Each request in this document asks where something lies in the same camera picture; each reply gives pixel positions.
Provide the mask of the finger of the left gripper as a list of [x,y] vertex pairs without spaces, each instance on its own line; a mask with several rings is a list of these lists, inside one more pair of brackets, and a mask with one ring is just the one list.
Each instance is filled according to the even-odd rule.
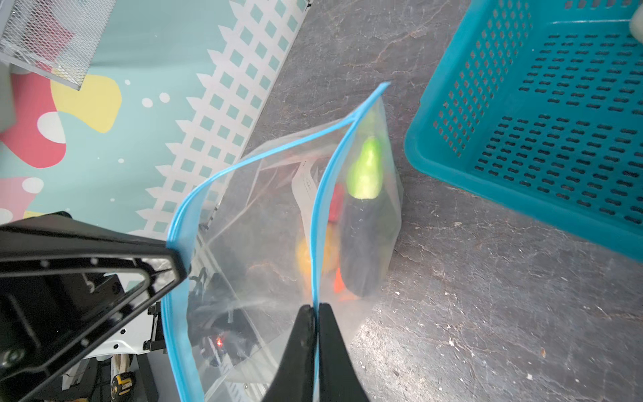
[[30,400],[186,276],[163,241],[63,211],[3,224],[2,400]]

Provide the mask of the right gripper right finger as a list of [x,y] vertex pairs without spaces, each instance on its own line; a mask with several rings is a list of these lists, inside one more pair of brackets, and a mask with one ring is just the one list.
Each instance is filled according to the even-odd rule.
[[318,322],[320,400],[369,402],[353,368],[330,304],[319,305]]

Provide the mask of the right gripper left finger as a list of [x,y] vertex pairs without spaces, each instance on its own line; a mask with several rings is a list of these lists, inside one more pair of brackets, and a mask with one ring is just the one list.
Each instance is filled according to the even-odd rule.
[[296,315],[281,363],[263,402],[312,402],[316,344],[315,311],[304,305]]

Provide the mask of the orange carrot toy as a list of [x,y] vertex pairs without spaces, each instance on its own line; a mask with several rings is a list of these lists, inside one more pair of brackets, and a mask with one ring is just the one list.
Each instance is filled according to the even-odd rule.
[[346,288],[346,285],[343,281],[341,268],[338,267],[336,270],[336,276],[333,284],[333,291],[339,297],[340,302],[349,302],[359,300],[360,297],[353,294],[351,291]]

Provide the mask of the dark green cucumber toy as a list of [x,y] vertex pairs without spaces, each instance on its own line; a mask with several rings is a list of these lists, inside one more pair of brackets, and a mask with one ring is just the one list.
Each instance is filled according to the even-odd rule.
[[400,215],[386,192],[375,199],[350,197],[341,223],[341,277],[354,295],[374,293],[388,270]]

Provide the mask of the clear zip top bag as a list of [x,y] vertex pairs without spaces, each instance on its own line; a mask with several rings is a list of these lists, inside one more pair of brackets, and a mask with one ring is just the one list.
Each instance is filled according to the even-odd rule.
[[310,305],[317,330],[312,401],[321,401],[319,305],[331,305],[348,350],[388,272],[378,290],[359,300],[339,301],[333,291],[343,222],[343,214],[338,223],[328,222],[333,189],[344,185],[344,211],[351,197],[348,169],[369,137],[381,143],[381,192],[402,226],[403,187],[388,136],[385,89],[379,85],[342,119],[265,142],[180,204],[167,243],[183,258],[187,277],[162,301],[180,400],[262,401],[296,315]]

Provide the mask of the teal plastic basket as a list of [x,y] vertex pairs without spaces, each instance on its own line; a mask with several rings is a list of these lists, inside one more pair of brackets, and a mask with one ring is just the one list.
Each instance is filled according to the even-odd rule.
[[410,164],[642,258],[639,1],[474,1],[405,137]]

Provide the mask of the red pepper toy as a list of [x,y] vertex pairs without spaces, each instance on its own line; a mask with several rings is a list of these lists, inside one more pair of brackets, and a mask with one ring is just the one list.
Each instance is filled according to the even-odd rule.
[[343,184],[336,184],[333,189],[333,196],[329,207],[328,222],[336,224],[340,221],[343,214],[345,187]]

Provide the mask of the white radish toy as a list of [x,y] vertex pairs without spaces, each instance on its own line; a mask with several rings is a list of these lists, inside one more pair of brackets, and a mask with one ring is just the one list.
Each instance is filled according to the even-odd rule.
[[643,43],[643,4],[633,14],[629,24],[631,35],[641,44]]

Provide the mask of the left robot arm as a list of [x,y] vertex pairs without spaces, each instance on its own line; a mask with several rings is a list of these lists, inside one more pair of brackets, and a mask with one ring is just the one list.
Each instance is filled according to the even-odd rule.
[[153,307],[187,276],[164,242],[66,212],[1,227],[1,398],[27,401],[83,358],[144,353]]

